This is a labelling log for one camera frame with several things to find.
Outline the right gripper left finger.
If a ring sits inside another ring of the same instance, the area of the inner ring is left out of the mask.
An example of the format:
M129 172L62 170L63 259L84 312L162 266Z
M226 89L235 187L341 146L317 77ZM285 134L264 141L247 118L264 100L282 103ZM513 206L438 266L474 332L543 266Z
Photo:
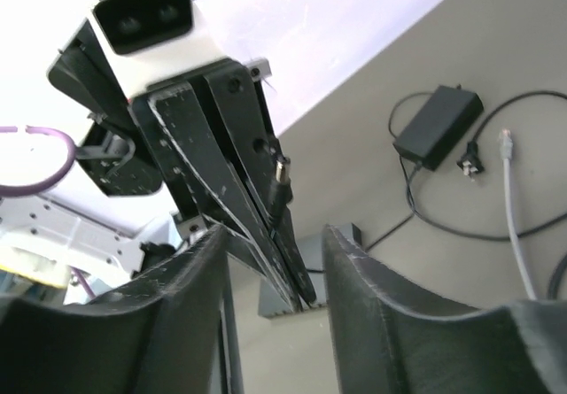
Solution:
M2 392L242 392L229 243L212 227L86 305L2 296Z

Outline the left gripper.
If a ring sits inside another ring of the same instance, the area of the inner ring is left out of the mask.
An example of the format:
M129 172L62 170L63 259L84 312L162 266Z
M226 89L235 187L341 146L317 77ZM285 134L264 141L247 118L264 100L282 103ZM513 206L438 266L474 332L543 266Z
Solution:
M206 75L220 64L242 64L260 84L270 75L264 58L240 63L224 57L128 98L93 26L85 21L59 53L48 78L55 89L89 109L92 126L76 158L106 195L149 195L166 185L185 219L201 216L238 226L266 278L299 310L301 300L284 257L224 158L206 113L212 99Z

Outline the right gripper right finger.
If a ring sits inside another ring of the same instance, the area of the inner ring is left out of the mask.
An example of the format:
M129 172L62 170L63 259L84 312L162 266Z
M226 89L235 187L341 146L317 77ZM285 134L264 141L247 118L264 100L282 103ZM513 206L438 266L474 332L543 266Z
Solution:
M330 329L343 393L563 393L566 305L477 309L322 234Z

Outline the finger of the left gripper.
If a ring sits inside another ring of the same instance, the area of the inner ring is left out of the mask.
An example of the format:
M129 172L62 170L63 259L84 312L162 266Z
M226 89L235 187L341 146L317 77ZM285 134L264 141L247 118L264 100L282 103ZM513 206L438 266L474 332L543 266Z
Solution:
M212 99L206 107L222 154L244 184L284 264L301 303L316 300L299 254L288 204L290 160L275 136L259 81L242 64L220 64L206 75Z

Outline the black network switch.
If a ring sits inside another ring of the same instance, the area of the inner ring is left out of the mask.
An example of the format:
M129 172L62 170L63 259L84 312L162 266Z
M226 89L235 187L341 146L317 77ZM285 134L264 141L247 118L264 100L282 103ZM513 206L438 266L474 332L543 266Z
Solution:
M316 293L316 302L312 306L308 306L303 301L302 310L299 313L312 308L324 308L327 305L327 293L322 261L322 235L315 234L303 237L298 240L298 247ZM267 282L262 281L260 283L258 315L266 319L274 319L293 314L298 314L298 312L294 312Z

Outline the black power adapter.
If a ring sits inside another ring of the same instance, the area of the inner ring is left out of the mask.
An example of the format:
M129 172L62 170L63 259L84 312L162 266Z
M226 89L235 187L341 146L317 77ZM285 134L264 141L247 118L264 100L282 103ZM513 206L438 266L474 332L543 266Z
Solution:
M396 136L393 147L402 158L434 171L483 110L477 93L439 86Z

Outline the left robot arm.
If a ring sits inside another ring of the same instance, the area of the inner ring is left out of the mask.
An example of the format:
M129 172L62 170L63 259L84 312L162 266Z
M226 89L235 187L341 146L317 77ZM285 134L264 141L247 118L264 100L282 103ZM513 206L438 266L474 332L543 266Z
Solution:
M261 83L265 58L212 58L147 86L121 91L89 22L48 72L51 85L89 108L92 126L72 150L107 197L166 188L176 212L134 235L45 193L1 197L4 271L65 288L78 268L114 287L143 271L166 245L161 231L191 238L214 225L237 242L235 259L262 275L293 310L316 300L293 234L289 159L275 136Z

